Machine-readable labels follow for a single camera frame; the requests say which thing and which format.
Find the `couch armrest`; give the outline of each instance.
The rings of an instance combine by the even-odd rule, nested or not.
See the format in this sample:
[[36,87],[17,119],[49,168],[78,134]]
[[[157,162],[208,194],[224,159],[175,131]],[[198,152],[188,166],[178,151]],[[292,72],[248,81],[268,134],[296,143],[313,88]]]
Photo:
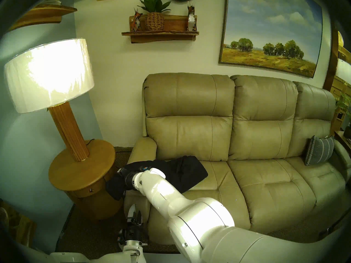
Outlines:
[[138,161],[155,160],[156,149],[156,142],[152,138],[140,138],[132,150],[128,164]]
[[[128,164],[138,161],[155,160],[156,149],[156,142],[152,138],[140,138],[133,148]],[[126,217],[133,204],[136,204],[136,210],[140,210],[143,222],[146,222],[150,214],[149,200],[139,191],[127,190],[126,197],[124,198],[124,214]]]
[[351,158],[349,153],[337,140],[334,140],[334,152],[337,154],[340,160],[342,167],[342,171],[340,173],[345,178],[345,182],[347,182],[351,177]]

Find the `wooden figurine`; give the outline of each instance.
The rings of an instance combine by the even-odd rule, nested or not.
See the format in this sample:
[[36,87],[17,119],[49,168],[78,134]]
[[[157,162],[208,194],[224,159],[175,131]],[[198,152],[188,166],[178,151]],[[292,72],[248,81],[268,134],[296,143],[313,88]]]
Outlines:
[[138,29],[140,28],[140,17],[142,16],[142,13],[139,14],[138,13],[138,9],[135,10],[134,8],[134,11],[135,11],[135,14],[134,14],[134,18],[132,20],[132,31],[135,32],[135,31],[138,31]]
[[195,7],[188,2],[188,31],[197,31],[195,21]]

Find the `brown carpet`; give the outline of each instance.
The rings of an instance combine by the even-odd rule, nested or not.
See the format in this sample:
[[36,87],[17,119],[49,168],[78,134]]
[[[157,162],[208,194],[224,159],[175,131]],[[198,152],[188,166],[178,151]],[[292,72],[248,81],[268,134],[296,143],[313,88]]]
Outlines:
[[[116,170],[127,164],[132,148],[115,147]],[[337,203],[332,203],[322,212],[308,217],[299,224],[285,228],[269,235],[289,241],[311,243],[318,240],[321,231],[330,227],[343,213],[351,207],[351,194],[345,190]],[[78,208],[73,208],[67,219],[64,232],[58,241],[56,252],[79,252],[89,259],[97,259],[105,254],[121,251],[117,235],[120,229],[126,227],[123,209],[113,217],[92,223],[84,217]],[[144,252],[178,253],[175,245],[160,245],[149,242],[144,246]]]

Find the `throw pillow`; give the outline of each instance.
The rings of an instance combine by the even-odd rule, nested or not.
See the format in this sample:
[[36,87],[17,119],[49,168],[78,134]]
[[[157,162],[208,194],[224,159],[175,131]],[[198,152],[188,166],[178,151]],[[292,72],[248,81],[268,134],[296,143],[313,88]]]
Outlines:
[[313,136],[308,146],[307,155],[305,159],[305,166],[316,165],[327,161],[334,150],[334,139],[317,138]]

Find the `black towel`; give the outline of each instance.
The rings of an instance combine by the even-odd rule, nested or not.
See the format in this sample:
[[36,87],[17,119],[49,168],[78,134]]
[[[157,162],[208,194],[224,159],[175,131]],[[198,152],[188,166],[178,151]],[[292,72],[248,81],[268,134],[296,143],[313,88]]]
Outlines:
[[[180,193],[191,189],[208,176],[206,169],[195,156],[183,156],[171,161],[139,161],[127,164],[124,168],[129,171],[139,171],[141,167],[159,169],[165,174],[166,180]],[[106,182],[106,190],[115,200],[121,198],[126,187],[119,174],[115,174]]]

